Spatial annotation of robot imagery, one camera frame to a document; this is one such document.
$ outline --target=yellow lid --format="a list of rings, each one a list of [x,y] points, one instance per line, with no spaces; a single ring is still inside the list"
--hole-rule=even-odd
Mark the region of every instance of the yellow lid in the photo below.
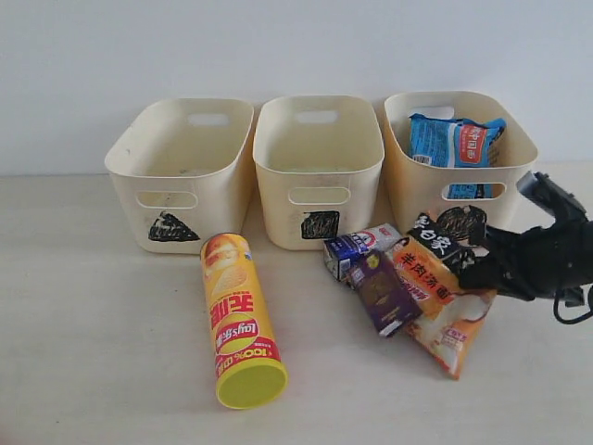
[[[287,383],[288,373],[281,362],[252,359],[236,364],[221,375],[216,395],[224,406],[244,410],[273,401]]]

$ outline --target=orange snack package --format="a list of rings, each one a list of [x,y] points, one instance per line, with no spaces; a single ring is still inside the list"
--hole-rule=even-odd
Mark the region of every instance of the orange snack package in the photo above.
[[[386,253],[404,286],[423,310],[406,332],[425,347],[454,379],[459,379],[469,348],[478,336],[496,290],[473,293],[459,287],[447,267],[464,250],[422,214],[414,229]]]

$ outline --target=blue snack package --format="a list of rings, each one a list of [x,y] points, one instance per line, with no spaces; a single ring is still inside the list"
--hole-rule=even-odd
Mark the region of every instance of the blue snack package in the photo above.
[[[470,119],[410,116],[410,157],[422,164],[445,168],[484,168],[494,165],[498,150],[493,143],[507,123],[495,119],[478,123]],[[454,184],[449,199],[493,197],[492,184]]]

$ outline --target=white wall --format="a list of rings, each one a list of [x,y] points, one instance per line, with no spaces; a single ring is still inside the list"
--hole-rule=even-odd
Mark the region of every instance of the white wall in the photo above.
[[[471,89],[542,159],[593,159],[593,4],[0,0],[0,174],[104,172],[163,97]]]

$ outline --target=food package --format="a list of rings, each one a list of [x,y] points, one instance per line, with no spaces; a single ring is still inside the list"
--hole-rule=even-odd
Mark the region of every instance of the food package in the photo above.
[[[391,224],[381,224],[355,234],[341,235],[323,242],[325,267],[340,282],[347,282],[347,272],[359,258],[371,250],[385,251],[401,238]]]
[[[384,252],[372,250],[359,258],[348,274],[379,336],[391,337],[422,315]]]
[[[496,165],[497,139],[506,122],[495,119],[478,123],[469,119],[410,116],[410,156],[435,167],[475,168]],[[492,198],[492,184],[454,184],[448,188],[449,199]]]
[[[451,271],[472,251],[447,235],[428,213],[386,254],[423,315],[409,323],[408,334],[424,346],[454,379],[459,379],[468,350],[478,336],[496,290],[468,292]]]

